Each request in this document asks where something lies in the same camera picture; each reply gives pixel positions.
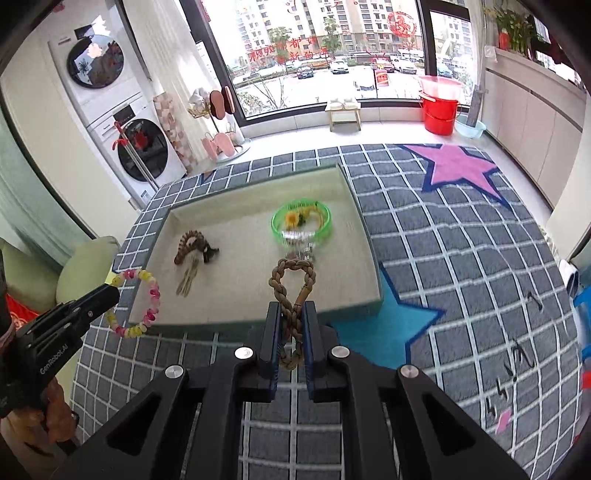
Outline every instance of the sunflower decoration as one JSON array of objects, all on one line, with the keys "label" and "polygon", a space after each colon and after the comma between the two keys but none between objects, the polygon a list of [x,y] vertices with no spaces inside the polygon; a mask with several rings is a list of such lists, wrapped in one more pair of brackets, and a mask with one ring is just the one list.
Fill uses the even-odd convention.
[{"label": "sunflower decoration", "polygon": [[297,210],[290,210],[285,214],[285,229],[295,230],[300,225],[300,212]]}]

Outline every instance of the slippers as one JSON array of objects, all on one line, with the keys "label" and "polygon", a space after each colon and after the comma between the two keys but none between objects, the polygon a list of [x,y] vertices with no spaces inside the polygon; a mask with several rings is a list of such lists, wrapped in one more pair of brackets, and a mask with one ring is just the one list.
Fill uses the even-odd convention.
[{"label": "slippers", "polygon": [[226,116],[223,95],[219,90],[212,90],[209,94],[209,108],[212,115],[218,120],[223,120]]},{"label": "slippers", "polygon": [[222,95],[226,113],[234,114],[236,112],[236,109],[234,108],[234,100],[232,99],[232,93],[230,92],[229,86],[226,85],[222,89]]},{"label": "slippers", "polygon": [[201,139],[201,144],[211,159],[217,161],[217,147],[214,141],[206,137]]},{"label": "slippers", "polygon": [[216,134],[215,137],[213,137],[213,141],[218,146],[218,148],[226,154],[226,156],[231,157],[234,155],[234,153],[236,153],[234,144],[227,134],[220,132]]}]

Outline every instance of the curtain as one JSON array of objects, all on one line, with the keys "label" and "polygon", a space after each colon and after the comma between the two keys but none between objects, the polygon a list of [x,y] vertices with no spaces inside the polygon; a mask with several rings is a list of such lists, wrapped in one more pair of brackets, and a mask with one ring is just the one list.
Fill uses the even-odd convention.
[{"label": "curtain", "polygon": [[[212,121],[194,119],[187,107],[196,89],[203,87],[210,92],[218,85],[197,51],[189,27],[170,0],[124,0],[124,5],[156,95],[170,95],[176,120],[184,129],[198,164],[209,164],[201,139],[207,133],[215,135]],[[195,170],[203,169],[204,165],[198,165]]]},{"label": "curtain", "polygon": [[486,42],[486,26],[484,15],[485,0],[466,0],[466,7],[470,15],[470,23],[472,25],[472,37],[474,39],[474,48],[472,54],[476,59],[476,85],[481,85],[484,82],[482,75],[484,45]]},{"label": "curtain", "polygon": [[27,163],[1,113],[0,215],[38,260],[56,271],[89,240]]}]

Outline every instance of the dryer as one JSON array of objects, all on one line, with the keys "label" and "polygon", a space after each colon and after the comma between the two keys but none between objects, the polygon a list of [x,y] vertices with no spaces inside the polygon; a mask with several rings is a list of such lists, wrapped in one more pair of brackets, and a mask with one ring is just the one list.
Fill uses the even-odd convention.
[{"label": "dryer", "polygon": [[135,151],[154,177],[158,187],[178,180],[187,171],[162,131],[154,104],[142,94],[134,95],[98,118],[88,127],[88,132],[99,146],[109,166],[130,194],[142,206],[154,196],[155,191],[146,181],[124,147],[117,145],[118,121]]},{"label": "dryer", "polygon": [[51,57],[85,127],[150,89],[119,12],[109,3],[64,0],[64,10],[43,22]]}]

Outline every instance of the parked car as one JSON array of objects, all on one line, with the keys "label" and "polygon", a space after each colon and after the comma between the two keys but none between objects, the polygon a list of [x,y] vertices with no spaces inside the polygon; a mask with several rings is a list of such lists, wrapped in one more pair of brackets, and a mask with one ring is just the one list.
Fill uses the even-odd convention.
[{"label": "parked car", "polygon": [[417,73],[417,66],[410,60],[392,59],[392,64],[394,65],[394,69],[400,73],[412,73],[413,75]]},{"label": "parked car", "polygon": [[314,76],[314,70],[312,70],[308,65],[304,65],[297,69],[297,77],[301,79],[312,78]]},{"label": "parked car", "polygon": [[377,69],[386,70],[386,72],[388,72],[388,73],[396,72],[394,65],[392,65],[390,62],[385,61],[385,60],[379,60],[376,63],[374,63],[374,65]]},{"label": "parked car", "polygon": [[437,62],[437,76],[447,79],[453,78],[453,72],[442,62]]},{"label": "parked car", "polygon": [[333,61],[330,64],[330,71],[333,75],[337,73],[349,73],[349,66],[344,61]]}]

